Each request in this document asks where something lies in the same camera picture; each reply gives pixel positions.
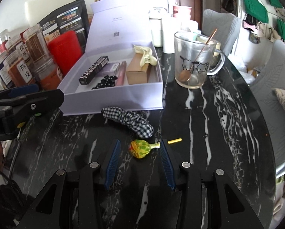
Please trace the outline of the green bag left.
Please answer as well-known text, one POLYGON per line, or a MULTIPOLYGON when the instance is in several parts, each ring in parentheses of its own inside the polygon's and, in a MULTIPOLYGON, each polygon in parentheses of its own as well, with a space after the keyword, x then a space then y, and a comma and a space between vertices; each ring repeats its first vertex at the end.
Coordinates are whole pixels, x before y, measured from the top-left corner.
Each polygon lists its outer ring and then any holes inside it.
POLYGON ((246 13, 262 23, 269 23, 268 12, 258 0, 243 0, 246 13))

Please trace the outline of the green bag lower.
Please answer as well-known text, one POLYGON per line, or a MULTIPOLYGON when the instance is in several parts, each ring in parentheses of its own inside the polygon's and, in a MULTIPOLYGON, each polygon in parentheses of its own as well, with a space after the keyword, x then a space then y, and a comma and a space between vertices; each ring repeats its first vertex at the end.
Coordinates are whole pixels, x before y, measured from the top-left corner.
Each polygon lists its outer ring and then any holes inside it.
POLYGON ((277 19, 277 32, 280 37, 285 40, 285 20, 281 18, 277 19))

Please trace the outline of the pink paper bowls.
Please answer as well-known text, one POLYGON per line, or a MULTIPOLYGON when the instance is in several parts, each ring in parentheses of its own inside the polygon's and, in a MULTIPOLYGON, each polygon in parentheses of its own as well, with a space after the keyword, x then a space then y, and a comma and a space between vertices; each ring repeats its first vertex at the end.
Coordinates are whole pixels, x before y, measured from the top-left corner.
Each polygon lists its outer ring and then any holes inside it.
POLYGON ((173 5, 173 17, 191 17, 190 6, 173 5))

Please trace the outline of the grey chair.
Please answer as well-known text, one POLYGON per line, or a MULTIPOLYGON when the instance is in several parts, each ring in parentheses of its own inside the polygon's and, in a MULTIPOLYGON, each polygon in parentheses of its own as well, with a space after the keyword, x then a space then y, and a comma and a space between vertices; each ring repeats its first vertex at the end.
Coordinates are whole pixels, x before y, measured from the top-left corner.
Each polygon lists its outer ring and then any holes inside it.
POLYGON ((285 43, 273 43, 270 58, 250 85, 266 121, 275 154, 276 176, 285 174, 285 110, 274 89, 285 90, 285 43))
POLYGON ((210 36, 217 28, 214 39, 221 43, 221 51, 226 55, 232 51, 233 45, 239 36, 241 20, 231 13, 219 13, 211 9, 203 11, 202 33, 210 36))

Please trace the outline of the near grey chair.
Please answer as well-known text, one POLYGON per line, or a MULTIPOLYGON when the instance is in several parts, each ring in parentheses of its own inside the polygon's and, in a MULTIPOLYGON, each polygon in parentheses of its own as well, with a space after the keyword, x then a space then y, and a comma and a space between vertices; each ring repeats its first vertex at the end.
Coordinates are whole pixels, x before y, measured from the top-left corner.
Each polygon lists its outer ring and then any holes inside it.
POLYGON ((285 174, 285 110, 274 89, 285 90, 285 43, 273 43, 270 58, 250 85, 266 121, 275 154, 276 176, 285 174))

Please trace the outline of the lavender gift box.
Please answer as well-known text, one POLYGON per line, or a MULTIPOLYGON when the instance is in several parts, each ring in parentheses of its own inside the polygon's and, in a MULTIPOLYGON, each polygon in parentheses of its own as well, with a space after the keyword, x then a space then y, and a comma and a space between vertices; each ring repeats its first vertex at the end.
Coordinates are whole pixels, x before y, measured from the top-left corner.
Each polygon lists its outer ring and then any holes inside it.
POLYGON ((135 47, 149 47, 149 9, 143 0, 101 0, 94 12, 84 55, 59 85, 65 116, 100 113, 107 106, 128 111, 163 108, 161 67, 139 64, 135 47))

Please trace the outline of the black white gingham scrunchie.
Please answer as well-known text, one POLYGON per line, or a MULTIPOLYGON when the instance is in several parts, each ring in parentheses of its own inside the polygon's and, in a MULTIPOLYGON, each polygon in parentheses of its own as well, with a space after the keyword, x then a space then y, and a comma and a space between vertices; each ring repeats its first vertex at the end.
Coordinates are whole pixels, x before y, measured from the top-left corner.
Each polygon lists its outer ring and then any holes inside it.
POLYGON ((108 106, 103 108, 101 113, 104 118, 129 127, 139 138, 148 139, 153 136, 154 127, 147 119, 136 112, 126 111, 115 106, 108 106))

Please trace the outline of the brown filled plastic jar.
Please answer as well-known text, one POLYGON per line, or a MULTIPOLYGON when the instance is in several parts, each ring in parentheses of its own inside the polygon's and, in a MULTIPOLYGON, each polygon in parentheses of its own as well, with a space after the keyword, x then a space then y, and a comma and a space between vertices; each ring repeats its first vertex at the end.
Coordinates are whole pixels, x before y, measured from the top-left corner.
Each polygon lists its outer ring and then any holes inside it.
POLYGON ((35 66, 43 64, 50 58, 50 51, 43 36, 41 26, 36 24, 23 32, 24 42, 35 66))

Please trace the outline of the orange filled plastic jar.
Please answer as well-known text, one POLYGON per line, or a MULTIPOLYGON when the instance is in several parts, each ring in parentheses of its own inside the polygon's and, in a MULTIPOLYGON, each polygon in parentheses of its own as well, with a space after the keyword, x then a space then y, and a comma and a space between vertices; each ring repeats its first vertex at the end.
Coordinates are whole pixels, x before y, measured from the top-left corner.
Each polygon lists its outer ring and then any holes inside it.
POLYGON ((37 63, 33 74, 43 90, 56 90, 63 79, 62 72, 52 57, 37 63))

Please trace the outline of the pink lip gloss tube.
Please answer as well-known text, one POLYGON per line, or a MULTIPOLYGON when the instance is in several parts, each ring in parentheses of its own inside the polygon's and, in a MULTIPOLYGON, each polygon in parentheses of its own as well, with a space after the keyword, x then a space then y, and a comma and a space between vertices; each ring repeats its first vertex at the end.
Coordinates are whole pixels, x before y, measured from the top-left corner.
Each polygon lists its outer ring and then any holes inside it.
POLYGON ((124 84, 125 74, 126 74, 126 61, 123 61, 120 66, 118 79, 116 80, 116 86, 122 86, 124 84))

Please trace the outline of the cream hair claw clip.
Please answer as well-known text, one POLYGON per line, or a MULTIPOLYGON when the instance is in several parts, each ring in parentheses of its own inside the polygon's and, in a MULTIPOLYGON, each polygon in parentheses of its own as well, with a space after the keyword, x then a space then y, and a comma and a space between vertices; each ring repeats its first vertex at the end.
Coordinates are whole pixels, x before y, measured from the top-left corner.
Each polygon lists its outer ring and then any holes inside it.
POLYGON ((153 56, 153 51, 150 47, 143 46, 134 46, 135 53, 141 54, 142 58, 139 62, 140 67, 143 67, 145 64, 150 64, 156 66, 158 61, 156 57, 153 56))

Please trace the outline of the red cylinder canister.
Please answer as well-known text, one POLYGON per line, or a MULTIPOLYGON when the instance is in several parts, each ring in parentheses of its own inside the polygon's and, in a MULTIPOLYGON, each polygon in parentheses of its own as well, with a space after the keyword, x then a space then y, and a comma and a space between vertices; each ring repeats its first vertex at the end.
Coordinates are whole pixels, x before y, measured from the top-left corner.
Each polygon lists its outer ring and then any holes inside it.
POLYGON ((64 77, 82 56, 82 49, 74 31, 68 31, 50 41, 48 49, 64 77))

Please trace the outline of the black coffee bag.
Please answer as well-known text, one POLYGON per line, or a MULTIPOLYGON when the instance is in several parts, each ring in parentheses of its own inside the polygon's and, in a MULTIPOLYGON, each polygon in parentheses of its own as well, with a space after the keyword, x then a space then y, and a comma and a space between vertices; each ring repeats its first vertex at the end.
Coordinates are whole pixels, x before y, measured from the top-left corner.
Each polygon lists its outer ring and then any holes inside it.
POLYGON ((75 0, 55 9, 39 24, 47 44, 68 31, 74 31, 82 50, 85 50, 89 33, 85 0, 75 0))

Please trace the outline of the tan cardboard box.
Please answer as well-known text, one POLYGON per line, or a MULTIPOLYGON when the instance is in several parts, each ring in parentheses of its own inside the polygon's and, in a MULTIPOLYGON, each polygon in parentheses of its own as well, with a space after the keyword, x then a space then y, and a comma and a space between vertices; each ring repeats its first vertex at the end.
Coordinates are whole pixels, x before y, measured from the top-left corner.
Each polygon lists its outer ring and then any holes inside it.
POLYGON ((142 60, 142 56, 142 54, 135 53, 126 69, 126 77, 129 85, 148 83, 151 65, 144 64, 143 67, 141 67, 140 61, 142 60))

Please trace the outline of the black polka dot scrunchie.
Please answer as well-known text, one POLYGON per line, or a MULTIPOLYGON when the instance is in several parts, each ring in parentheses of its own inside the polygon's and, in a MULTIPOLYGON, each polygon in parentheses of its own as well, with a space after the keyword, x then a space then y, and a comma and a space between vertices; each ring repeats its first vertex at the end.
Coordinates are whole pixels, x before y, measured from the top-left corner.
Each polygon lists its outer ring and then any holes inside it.
POLYGON ((92 89, 95 90, 107 87, 114 87, 116 85, 117 79, 118 79, 117 76, 106 75, 101 79, 100 83, 97 83, 97 85, 92 89))

